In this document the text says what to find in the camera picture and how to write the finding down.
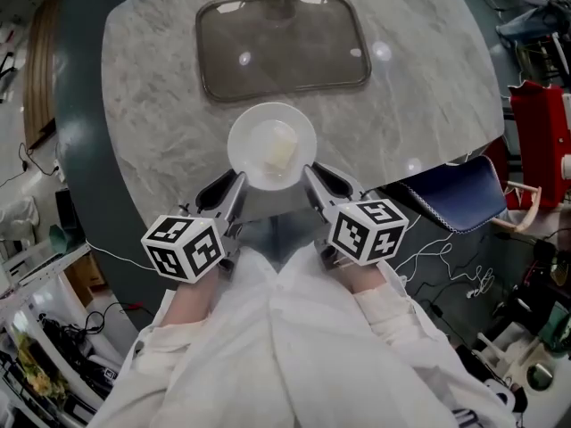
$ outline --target marble table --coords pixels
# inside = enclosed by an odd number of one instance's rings
[[[147,225],[229,168],[228,132],[257,103],[279,101],[304,112],[318,135],[317,161],[367,188],[456,159],[503,132],[492,62],[463,0],[349,0],[372,61],[364,87],[233,104],[209,101],[199,79],[194,17],[210,1],[128,0],[106,22],[105,116]],[[251,190],[243,218],[306,204],[298,185]]]

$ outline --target red object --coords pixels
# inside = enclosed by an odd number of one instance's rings
[[[509,91],[519,135],[524,184],[542,188],[540,208],[555,208],[571,187],[571,180],[561,174],[563,156],[571,154],[563,89],[524,81]],[[527,210],[531,204],[531,195],[524,193],[519,209]]]

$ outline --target floor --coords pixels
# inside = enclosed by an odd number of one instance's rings
[[[128,196],[112,157],[111,142],[101,102],[98,62],[100,62],[103,22],[106,14],[121,1],[123,0],[66,0],[63,4],[61,29],[57,35],[60,49],[55,60],[58,75],[55,86],[60,141],[58,153],[66,167],[71,193],[90,239],[94,242],[105,241],[108,249],[120,249],[120,252],[117,252],[120,255],[145,261],[143,250],[137,240],[145,231],[145,226]],[[501,21],[496,12],[482,0],[466,0],[466,2],[475,15],[490,48],[501,92],[507,95],[507,85],[518,83],[519,70],[495,35],[495,26]],[[506,7],[514,5],[512,0],[495,0],[495,2]],[[92,18],[89,24],[83,19],[86,17],[85,14],[76,11],[78,8],[84,8],[86,4],[90,7],[89,17]],[[508,20],[511,13],[504,12],[502,17]],[[13,83],[12,101],[0,105],[0,122],[3,122],[2,125],[8,129],[7,137],[3,135],[0,141],[0,182],[20,172],[17,147],[23,140],[23,126],[19,90],[21,91],[21,76]],[[513,137],[513,128],[508,128],[507,131],[511,134],[510,140],[517,146],[517,139]],[[46,169],[51,166],[55,146],[55,138],[52,138],[34,154],[38,163]],[[57,222],[53,193],[61,187],[55,177],[45,177],[33,168],[29,173],[0,189],[0,205],[23,194],[32,194],[40,208],[42,223],[37,235],[38,239],[41,239],[46,235],[48,226]],[[411,222],[417,218],[412,211],[405,210],[405,213]],[[121,227],[114,227],[113,233],[110,233],[109,224],[113,223],[121,223]],[[494,235],[498,231],[491,226],[484,226],[469,235],[454,235],[447,242],[440,241],[431,245],[426,251],[433,255],[418,258],[417,272],[408,283],[409,293],[420,300],[425,308],[428,305],[427,301],[438,296],[437,305],[443,311],[443,320],[435,317],[434,321],[449,333],[455,342],[472,342],[477,332],[486,328],[494,306],[502,299],[505,291],[520,280],[532,259],[531,245],[518,241],[502,241]],[[427,243],[443,240],[448,235],[448,232],[428,220],[420,219],[413,230],[406,234],[401,249],[391,260],[391,264],[396,267]],[[462,283],[448,286],[450,278],[446,264],[435,255],[446,243],[452,244],[445,258],[451,266],[453,277],[465,271],[469,278],[475,278],[478,267],[481,267],[480,276],[483,276],[488,268],[492,268],[495,284],[489,292],[468,299],[467,292],[473,290],[473,286],[464,276],[458,279]],[[140,281],[137,287],[116,284],[119,288],[115,289],[115,292],[119,299],[137,299],[149,309],[156,309],[161,298],[161,290],[145,289],[145,281],[151,277],[148,272],[110,257],[99,256],[98,262],[112,286],[115,281],[124,279],[126,273],[136,276]],[[410,279],[413,270],[414,261],[411,261],[402,266],[398,273]],[[148,321],[145,316],[137,317],[137,314],[131,319],[138,327]]]

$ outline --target white cable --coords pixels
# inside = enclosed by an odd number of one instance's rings
[[[133,265],[136,265],[142,269],[146,269],[148,271],[156,271],[156,269],[154,269],[153,267],[144,267],[143,265],[139,265],[136,261],[133,260],[129,260],[129,259],[123,259],[122,257],[120,257],[119,255],[115,255],[114,253],[111,253],[109,251],[106,251],[105,249],[101,249],[100,247],[96,247],[94,246],[92,243],[90,243],[87,239],[86,239],[86,243],[89,245],[89,247],[92,247],[93,249],[95,249],[96,251],[100,251],[103,253],[106,253],[107,255],[111,255],[112,257],[115,257],[115,259],[119,259],[119,260],[123,260],[123,261],[128,261],[129,263],[132,263]]]
[[[420,216],[421,214],[418,214],[417,219],[414,222],[412,222],[412,225],[407,226],[407,229],[404,230],[405,233],[408,232],[412,227],[414,227],[417,224],[417,222],[420,220]]]
[[[476,267],[476,273],[474,274],[473,277],[470,277],[470,275],[468,273],[462,273],[462,274],[459,274],[457,276],[452,276],[452,273],[450,270],[450,263],[448,263],[448,261],[446,261],[443,257],[443,255],[446,255],[447,253],[450,253],[452,251],[452,244],[446,243],[452,237],[452,235],[454,235],[454,233],[450,233],[448,236],[446,236],[443,239],[437,239],[435,241],[432,241],[432,242],[426,244],[425,246],[422,247],[422,249],[420,249],[420,251],[413,253],[410,257],[408,257],[401,264],[399,264],[399,266],[396,267],[394,269],[394,271],[395,272],[398,271],[400,267],[402,267],[403,265],[406,265],[412,259],[414,259],[414,270],[412,271],[412,275],[410,275],[410,277],[407,278],[407,283],[408,283],[414,278],[415,274],[417,273],[418,257],[420,257],[420,256],[440,257],[440,260],[443,262],[444,265],[446,265],[446,271],[448,272],[448,277],[450,278],[451,281],[455,281],[456,279],[459,279],[461,277],[466,277],[470,281],[475,281],[475,280],[478,281],[478,283],[479,283],[478,288],[476,288],[472,292],[469,292],[472,295],[472,296],[470,296],[470,298],[476,297],[482,293],[488,292],[488,290],[490,290],[490,287],[492,286],[493,280],[495,279],[495,276],[493,275],[493,269],[491,267],[489,267],[488,270],[485,272],[484,277],[480,277],[480,273],[482,272],[482,266],[481,265],[478,265]],[[424,249],[426,249],[427,247],[430,247],[431,245],[436,244],[436,243],[446,243],[446,244],[438,252],[423,252]]]

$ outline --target white plate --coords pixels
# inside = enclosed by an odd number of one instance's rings
[[[275,131],[291,135],[297,145],[285,169],[265,163]],[[317,154],[315,130],[305,114],[285,103],[262,103],[245,111],[230,129],[228,158],[236,173],[243,171],[251,186],[261,190],[282,190],[297,183],[304,165]]]

